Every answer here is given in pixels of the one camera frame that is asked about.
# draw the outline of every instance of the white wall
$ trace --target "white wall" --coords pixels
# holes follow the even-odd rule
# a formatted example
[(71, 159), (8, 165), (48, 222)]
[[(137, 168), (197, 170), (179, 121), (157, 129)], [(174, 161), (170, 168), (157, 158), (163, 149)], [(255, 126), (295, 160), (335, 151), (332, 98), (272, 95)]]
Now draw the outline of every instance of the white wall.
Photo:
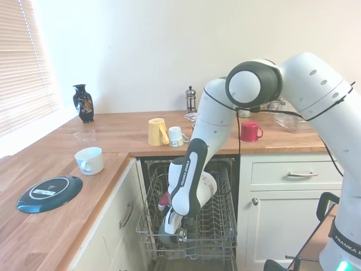
[(358, 0), (34, 0), (63, 97), (95, 112), (185, 109), (237, 64), (310, 51), (361, 84)]

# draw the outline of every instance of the dishwasher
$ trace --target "dishwasher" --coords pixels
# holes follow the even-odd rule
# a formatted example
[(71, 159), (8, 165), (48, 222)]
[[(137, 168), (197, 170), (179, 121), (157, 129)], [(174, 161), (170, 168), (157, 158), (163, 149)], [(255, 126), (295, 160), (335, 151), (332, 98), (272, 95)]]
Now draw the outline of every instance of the dishwasher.
[(207, 163), (205, 171), (217, 182), (216, 194), (196, 217), (183, 218), (182, 230), (173, 235), (176, 244), (164, 244), (160, 241), (159, 229), (168, 209), (160, 211), (158, 203), (168, 189), (171, 161), (169, 157), (141, 160), (146, 198), (143, 198), (144, 208), (136, 230), (151, 260), (148, 271), (237, 271), (234, 257), (239, 187), (237, 157), (215, 156)]

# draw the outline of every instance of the window sill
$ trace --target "window sill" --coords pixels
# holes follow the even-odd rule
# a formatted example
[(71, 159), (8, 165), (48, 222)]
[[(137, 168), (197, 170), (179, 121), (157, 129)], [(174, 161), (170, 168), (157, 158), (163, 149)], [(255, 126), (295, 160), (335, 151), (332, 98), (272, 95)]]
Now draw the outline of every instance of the window sill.
[(61, 109), (0, 138), (0, 158), (16, 154), (75, 116), (74, 107)]

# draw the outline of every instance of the black plate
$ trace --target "black plate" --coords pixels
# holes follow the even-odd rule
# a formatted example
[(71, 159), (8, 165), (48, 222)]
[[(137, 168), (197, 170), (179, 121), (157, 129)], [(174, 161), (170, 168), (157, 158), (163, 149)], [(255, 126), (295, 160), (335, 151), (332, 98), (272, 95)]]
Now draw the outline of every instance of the black plate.
[(75, 176), (58, 176), (30, 187), (17, 201), (17, 208), (24, 213), (42, 213), (69, 202), (83, 187)]

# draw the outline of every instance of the white cabinet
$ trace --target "white cabinet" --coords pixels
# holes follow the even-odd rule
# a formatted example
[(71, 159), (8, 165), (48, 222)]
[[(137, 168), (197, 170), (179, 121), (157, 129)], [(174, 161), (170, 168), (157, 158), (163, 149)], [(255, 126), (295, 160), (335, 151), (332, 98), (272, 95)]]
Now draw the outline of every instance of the white cabinet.
[(250, 193), (245, 268), (263, 270), (267, 259), (288, 267), (319, 221), (316, 209), (325, 191), (258, 191)]
[[(288, 173), (317, 175), (289, 177)], [(242, 155), (237, 267), (263, 271), (267, 259), (288, 267), (319, 223), (323, 192), (340, 196), (342, 177), (327, 154)]]
[(68, 270), (146, 270), (145, 252), (135, 231), (142, 207), (137, 164), (131, 159)]

